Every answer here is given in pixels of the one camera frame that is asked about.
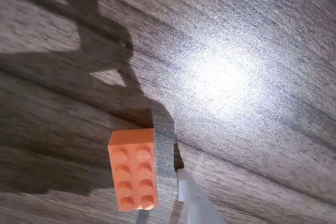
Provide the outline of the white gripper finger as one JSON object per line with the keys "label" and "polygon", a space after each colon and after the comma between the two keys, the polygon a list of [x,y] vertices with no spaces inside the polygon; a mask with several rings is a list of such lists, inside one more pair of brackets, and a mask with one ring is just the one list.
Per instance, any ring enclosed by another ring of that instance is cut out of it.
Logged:
{"label": "white gripper finger", "polygon": [[226,223],[207,195],[184,168],[177,170],[178,200],[183,202],[186,224]]}

